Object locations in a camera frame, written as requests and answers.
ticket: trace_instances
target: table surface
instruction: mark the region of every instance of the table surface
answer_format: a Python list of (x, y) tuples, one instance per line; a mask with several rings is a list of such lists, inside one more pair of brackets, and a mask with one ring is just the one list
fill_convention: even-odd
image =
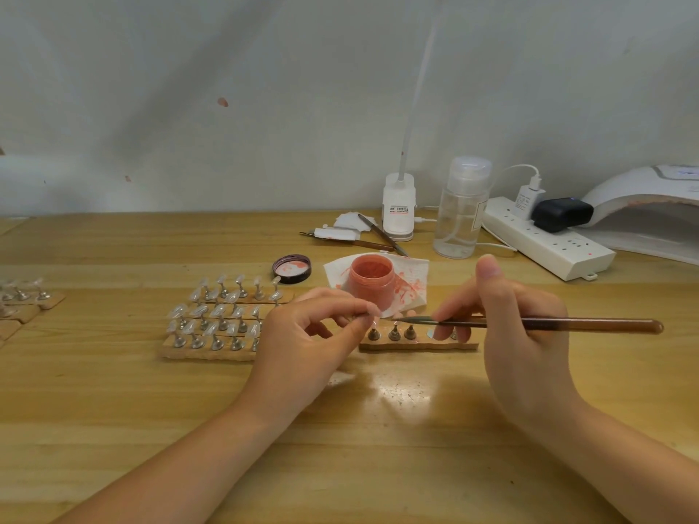
[[(0, 224), (0, 277), (67, 298), (0, 349), (0, 523), (46, 522), (224, 408), (249, 364), (165, 361), (165, 314), (200, 278), (267, 275), (282, 255), (322, 265), (358, 247), (298, 235), (338, 213), (80, 214)], [(473, 274), (421, 225), (428, 310)], [(478, 248), (476, 255), (488, 251)], [(562, 296), (571, 315), (652, 317), (659, 337), (573, 334), (592, 404), (699, 458), (699, 267), (620, 253), (597, 281), (564, 283), (502, 251), (513, 279)], [(212, 522), (580, 523), (624, 521), (502, 417), (477, 353), (354, 353), (240, 481)]]

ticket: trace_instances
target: jar of nail polish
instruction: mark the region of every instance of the jar of nail polish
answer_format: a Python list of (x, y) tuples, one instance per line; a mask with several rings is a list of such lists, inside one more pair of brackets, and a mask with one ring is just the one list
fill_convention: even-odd
[(347, 292), (354, 298), (375, 303), (379, 310), (391, 306), (396, 292), (396, 273), (385, 255), (360, 255), (349, 267)]

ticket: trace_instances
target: forearm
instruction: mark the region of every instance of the forearm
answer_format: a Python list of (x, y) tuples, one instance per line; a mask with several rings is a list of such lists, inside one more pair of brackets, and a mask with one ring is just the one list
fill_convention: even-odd
[(236, 402), (56, 522), (203, 523), (287, 424)]
[(699, 464), (582, 404), (531, 435), (634, 524), (699, 522)]

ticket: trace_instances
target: power outlet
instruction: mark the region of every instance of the power outlet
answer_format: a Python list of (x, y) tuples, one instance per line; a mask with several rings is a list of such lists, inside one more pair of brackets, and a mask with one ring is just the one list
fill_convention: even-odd
[(483, 214), (483, 227), (563, 281), (597, 279), (597, 273), (607, 270), (614, 260), (616, 252), (579, 233), (548, 233), (513, 213), (514, 202), (509, 198), (491, 198)]

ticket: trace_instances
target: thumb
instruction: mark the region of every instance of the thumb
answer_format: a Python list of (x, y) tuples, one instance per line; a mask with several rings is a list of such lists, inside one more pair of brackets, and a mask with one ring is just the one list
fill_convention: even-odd
[(349, 324), (345, 325), (342, 331), (333, 335), (331, 341), (343, 361), (363, 340), (364, 335), (371, 325), (373, 325), (374, 319), (375, 318), (369, 314), (356, 317)]
[(490, 254), (484, 255), (476, 263), (476, 287), (490, 333), (498, 336), (525, 334), (514, 290), (505, 279), (500, 265)]

